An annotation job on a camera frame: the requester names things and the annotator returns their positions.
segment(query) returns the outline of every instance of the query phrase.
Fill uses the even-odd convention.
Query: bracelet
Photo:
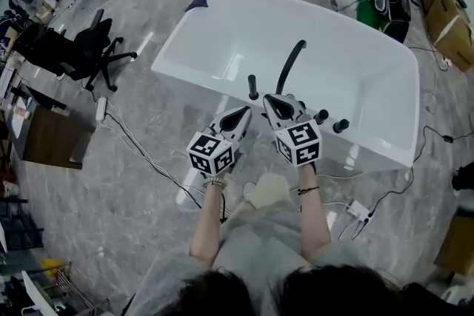
[[[206,178],[206,180],[204,181],[204,184],[203,186],[204,187],[207,187],[211,184],[217,184],[219,187],[221,187],[222,189],[226,188],[227,186],[227,182],[225,181],[225,179],[223,178],[220,178],[220,177],[209,177],[209,178]]]
[[[304,195],[304,194],[306,194],[307,192],[313,191],[314,189],[318,189],[318,188],[319,188],[319,186],[310,187],[309,189],[299,189],[299,190],[298,190],[298,195]]]

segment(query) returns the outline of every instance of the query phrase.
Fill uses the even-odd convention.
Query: gray shirt
[[[213,269],[238,275],[247,285],[256,313],[265,316],[276,315],[271,287],[292,271],[312,266],[364,265],[352,241],[332,242],[311,262],[303,259],[299,254],[301,214],[286,201],[230,218],[222,225],[220,245]],[[155,261],[138,287],[127,316],[156,315],[177,298],[186,279],[206,271],[203,263],[184,253]]]

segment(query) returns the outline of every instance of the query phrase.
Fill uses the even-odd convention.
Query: black knob
[[[349,128],[349,121],[346,118],[343,118],[341,121],[338,121],[333,125],[333,130],[336,133],[341,133],[343,130]]]
[[[249,80],[249,98],[250,100],[257,100],[258,93],[257,93],[257,79],[253,74],[250,74],[248,77]]]
[[[326,110],[321,110],[314,115],[317,125],[321,125],[329,117],[329,113]]]

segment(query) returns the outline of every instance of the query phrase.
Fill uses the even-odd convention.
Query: yellow object
[[[58,260],[55,258],[46,258],[44,260],[41,260],[41,268],[42,269],[47,269],[49,267],[57,267],[60,265],[63,265],[64,262],[62,260]],[[55,277],[56,276],[56,270],[57,269],[51,269],[47,270],[44,272],[48,277]]]

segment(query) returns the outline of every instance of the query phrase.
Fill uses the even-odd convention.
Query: white plug
[[[372,219],[372,217],[369,216],[370,211],[367,208],[365,208],[362,204],[360,204],[358,201],[352,201],[346,210],[352,216],[362,221],[362,223],[368,224],[370,220]]]
[[[105,118],[105,107],[107,106],[107,98],[101,96],[97,102],[96,120],[102,121]]]

